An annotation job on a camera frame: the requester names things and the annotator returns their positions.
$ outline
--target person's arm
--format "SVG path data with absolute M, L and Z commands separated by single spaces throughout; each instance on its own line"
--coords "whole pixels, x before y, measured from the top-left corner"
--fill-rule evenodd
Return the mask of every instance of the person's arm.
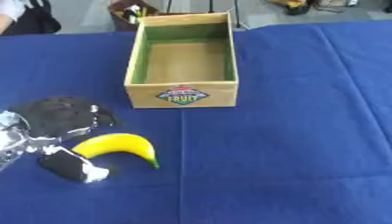
M 22 0 L 0 0 L 0 35 L 25 12 Z
M 0 35 L 12 24 L 12 18 L 0 14 Z

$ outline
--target fruit crate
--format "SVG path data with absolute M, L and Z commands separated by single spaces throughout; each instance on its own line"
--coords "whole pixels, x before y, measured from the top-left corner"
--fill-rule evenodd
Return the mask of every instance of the fruit crate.
M 234 106 L 238 75 L 230 16 L 141 18 L 124 85 L 134 108 Z

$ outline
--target table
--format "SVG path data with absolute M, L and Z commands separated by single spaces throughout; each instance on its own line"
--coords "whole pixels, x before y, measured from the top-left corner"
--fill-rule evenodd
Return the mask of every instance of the table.
M 27 155 L 0 172 L 0 222 L 391 223 L 391 23 L 236 32 L 234 108 L 133 109 L 133 33 L 1 37 L 0 109 L 87 97 L 129 124 L 94 135 L 145 136 L 162 168 L 115 153 L 94 162 L 116 175 L 82 185 Z

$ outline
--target floor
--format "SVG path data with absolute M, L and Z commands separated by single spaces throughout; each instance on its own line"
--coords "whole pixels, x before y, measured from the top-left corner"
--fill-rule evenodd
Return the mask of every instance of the floor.
M 145 1 L 161 9 L 165 7 L 165 0 Z M 208 11 L 208 0 L 182 1 L 191 1 L 192 12 Z M 239 2 L 241 21 L 248 28 L 276 24 L 392 18 L 392 14 L 382 11 L 388 0 L 360 0 L 360 5 L 344 8 L 341 13 L 312 9 L 302 16 L 286 16 L 282 7 L 268 3 L 267 0 L 239 0 Z M 63 24 L 62 33 L 112 32 L 115 30 L 107 11 L 109 0 L 52 0 L 52 4 L 53 15 Z M 215 11 L 229 11 L 232 8 L 232 1 L 214 0 Z

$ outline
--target banana stem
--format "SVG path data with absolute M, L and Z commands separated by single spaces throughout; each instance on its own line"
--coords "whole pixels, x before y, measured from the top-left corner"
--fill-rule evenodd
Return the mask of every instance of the banana stem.
M 150 161 L 155 169 L 159 169 L 159 162 L 154 158 Z

